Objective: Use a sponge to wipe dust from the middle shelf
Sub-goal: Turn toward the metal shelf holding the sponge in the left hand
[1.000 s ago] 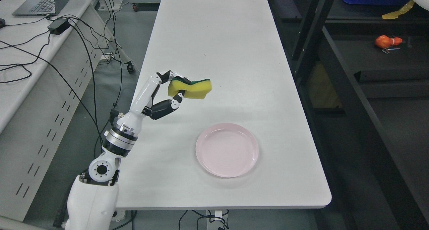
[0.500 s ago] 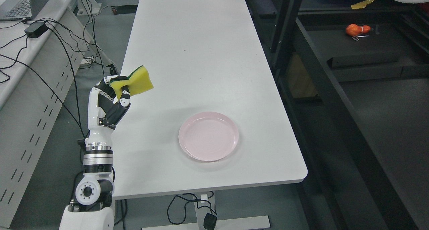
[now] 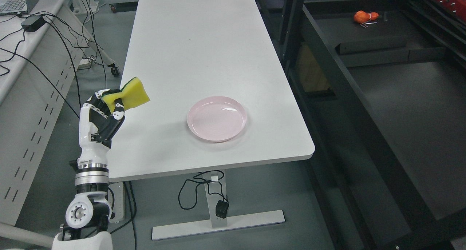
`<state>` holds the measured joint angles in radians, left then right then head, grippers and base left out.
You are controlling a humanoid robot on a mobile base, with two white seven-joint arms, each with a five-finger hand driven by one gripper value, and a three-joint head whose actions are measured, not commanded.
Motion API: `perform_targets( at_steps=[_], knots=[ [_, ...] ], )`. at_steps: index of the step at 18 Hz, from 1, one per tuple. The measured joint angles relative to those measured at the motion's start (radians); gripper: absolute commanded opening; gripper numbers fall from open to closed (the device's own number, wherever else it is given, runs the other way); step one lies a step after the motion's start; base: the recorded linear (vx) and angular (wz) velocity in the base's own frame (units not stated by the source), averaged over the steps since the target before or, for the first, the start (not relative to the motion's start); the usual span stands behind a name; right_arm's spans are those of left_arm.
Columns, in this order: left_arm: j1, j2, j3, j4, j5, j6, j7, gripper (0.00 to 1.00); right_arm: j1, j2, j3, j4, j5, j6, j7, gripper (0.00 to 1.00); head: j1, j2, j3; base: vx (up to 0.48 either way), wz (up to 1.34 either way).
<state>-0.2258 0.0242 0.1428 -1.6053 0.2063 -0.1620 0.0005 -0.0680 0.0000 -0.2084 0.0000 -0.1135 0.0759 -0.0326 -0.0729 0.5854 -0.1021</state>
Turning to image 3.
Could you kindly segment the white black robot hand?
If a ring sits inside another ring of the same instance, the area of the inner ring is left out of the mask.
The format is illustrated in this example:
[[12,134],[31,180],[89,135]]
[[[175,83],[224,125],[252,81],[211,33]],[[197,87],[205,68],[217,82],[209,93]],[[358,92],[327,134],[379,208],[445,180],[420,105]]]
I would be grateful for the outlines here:
[[120,90],[100,90],[83,103],[79,115],[79,145],[82,151],[77,159],[78,169],[89,168],[91,164],[107,165],[106,154],[111,148],[111,140],[126,118],[121,99],[115,100],[113,112],[103,100],[104,96],[116,93],[120,93]]

